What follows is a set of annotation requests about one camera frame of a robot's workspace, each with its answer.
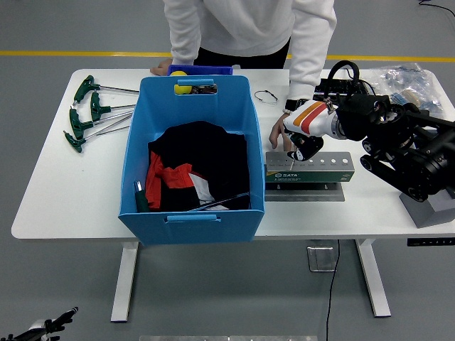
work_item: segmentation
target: yellow ball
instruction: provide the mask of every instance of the yellow ball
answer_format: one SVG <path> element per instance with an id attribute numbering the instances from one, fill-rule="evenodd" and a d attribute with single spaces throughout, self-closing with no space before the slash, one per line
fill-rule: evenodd
<path id="1" fill-rule="evenodd" d="M 171 76 L 188 76 L 185 71 L 174 71 Z"/>
<path id="2" fill-rule="evenodd" d="M 187 76 L 184 71 L 174 71 L 171 76 Z M 191 85 L 174 85 L 173 89 L 176 94 L 190 94 L 193 87 Z"/>

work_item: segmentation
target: metal tool holder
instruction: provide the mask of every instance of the metal tool holder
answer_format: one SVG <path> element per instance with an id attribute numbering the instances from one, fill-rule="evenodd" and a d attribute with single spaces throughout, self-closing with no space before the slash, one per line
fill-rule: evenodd
<path id="1" fill-rule="evenodd" d="M 265 158 L 265 201 L 344 201 L 341 183 L 354 174 L 349 152 L 318 152 L 307 161 L 287 152 L 267 152 Z"/>

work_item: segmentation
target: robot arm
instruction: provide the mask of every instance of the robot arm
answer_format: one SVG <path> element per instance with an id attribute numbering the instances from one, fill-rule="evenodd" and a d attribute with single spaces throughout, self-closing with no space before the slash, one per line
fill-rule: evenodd
<path id="1" fill-rule="evenodd" d="M 59 336 L 51 337 L 49 335 L 54 332 L 61 332 L 64 330 L 64 325 L 73 321 L 73 316 L 76 314 L 77 310 L 78 308 L 74 307 L 73 309 L 63 313 L 55 320 L 38 320 L 26 332 L 23 332 L 15 337 L 10 334 L 7 339 L 2 337 L 1 341 L 57 341 L 60 339 Z"/>
<path id="2" fill-rule="evenodd" d="M 339 62 L 329 80 L 339 68 L 352 64 Z M 362 141 L 368 153 L 360 158 L 362 166 L 412 199 L 422 202 L 428 195 L 455 188 L 454 122 L 430 117 L 413 104 L 391 104 L 388 96 L 348 94 L 339 99 L 338 107 L 325 98 L 307 101 L 284 120 L 297 147 L 288 153 L 291 158 L 312 157 L 322 148 L 323 135 Z"/>

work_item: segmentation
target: person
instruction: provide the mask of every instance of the person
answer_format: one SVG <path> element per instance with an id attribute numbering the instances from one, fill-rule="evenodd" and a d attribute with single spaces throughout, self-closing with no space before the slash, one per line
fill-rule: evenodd
<path id="1" fill-rule="evenodd" d="M 172 58 L 150 69 L 167 75 L 170 64 L 283 68 L 288 49 L 289 93 L 272 128 L 291 150 L 283 119 L 312 99 L 336 27 L 334 0 L 164 0 Z"/>

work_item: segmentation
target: blue box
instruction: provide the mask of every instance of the blue box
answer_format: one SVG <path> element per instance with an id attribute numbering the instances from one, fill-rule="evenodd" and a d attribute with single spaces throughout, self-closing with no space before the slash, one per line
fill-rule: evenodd
<path id="1" fill-rule="evenodd" d="M 216 94 L 174 93 L 174 85 L 216 84 Z M 134 181 L 144 186 L 149 167 L 148 142 L 171 127 L 207 121 L 247 142 L 250 172 L 248 210 L 137 213 Z M 145 245 L 249 242 L 264 216 L 264 161 L 248 79 L 239 75 L 148 77 L 129 130 L 122 175 L 119 218 Z"/>
<path id="2" fill-rule="evenodd" d="M 202 65 L 177 65 L 171 64 L 168 76 L 174 71 L 184 71 L 187 75 L 231 75 L 233 68 L 230 66 L 202 66 Z"/>

